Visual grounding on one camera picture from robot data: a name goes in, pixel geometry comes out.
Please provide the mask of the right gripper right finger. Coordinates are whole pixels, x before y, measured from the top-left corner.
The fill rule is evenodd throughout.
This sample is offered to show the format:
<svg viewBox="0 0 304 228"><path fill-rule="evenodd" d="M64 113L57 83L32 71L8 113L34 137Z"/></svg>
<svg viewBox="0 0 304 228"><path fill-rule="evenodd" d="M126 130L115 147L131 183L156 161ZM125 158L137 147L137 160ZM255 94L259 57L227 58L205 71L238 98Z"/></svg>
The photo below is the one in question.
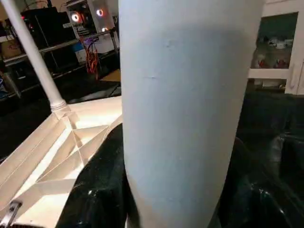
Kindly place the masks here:
<svg viewBox="0 0 304 228"><path fill-rule="evenodd" d="M304 207L236 138L216 210L223 228L302 228Z"/></svg>

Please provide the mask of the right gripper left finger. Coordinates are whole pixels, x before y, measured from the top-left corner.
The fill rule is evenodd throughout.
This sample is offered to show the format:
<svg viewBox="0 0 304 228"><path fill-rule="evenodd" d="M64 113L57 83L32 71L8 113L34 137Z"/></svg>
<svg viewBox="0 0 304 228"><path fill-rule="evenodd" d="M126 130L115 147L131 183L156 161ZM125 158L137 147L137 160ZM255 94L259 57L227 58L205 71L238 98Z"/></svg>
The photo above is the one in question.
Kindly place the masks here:
<svg viewBox="0 0 304 228"><path fill-rule="evenodd" d="M123 125L117 125L78 175L58 228L123 228L126 175Z"/></svg>

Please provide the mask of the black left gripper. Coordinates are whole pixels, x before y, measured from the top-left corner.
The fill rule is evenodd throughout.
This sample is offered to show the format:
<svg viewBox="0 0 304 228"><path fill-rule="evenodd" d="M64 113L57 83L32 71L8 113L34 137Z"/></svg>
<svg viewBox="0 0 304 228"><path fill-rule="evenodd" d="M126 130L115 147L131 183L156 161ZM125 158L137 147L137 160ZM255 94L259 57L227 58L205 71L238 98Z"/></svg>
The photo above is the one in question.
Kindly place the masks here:
<svg viewBox="0 0 304 228"><path fill-rule="evenodd" d="M17 215L18 210L22 206L23 202L20 200L13 200L9 204L8 211L4 215L3 219L0 222L1 227L10 227L14 221L14 218Z"/></svg>

